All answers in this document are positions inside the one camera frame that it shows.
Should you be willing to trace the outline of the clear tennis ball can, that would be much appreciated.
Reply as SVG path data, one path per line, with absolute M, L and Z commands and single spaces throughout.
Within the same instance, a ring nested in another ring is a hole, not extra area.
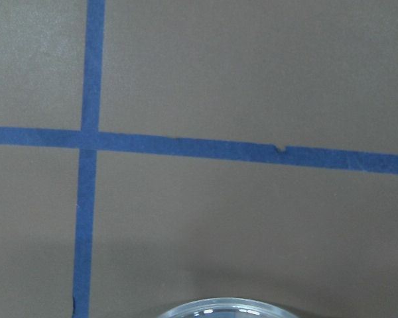
M 183 303 L 158 315 L 159 318 L 260 317 L 297 318 L 299 315 L 262 301 L 238 297 L 215 297 Z

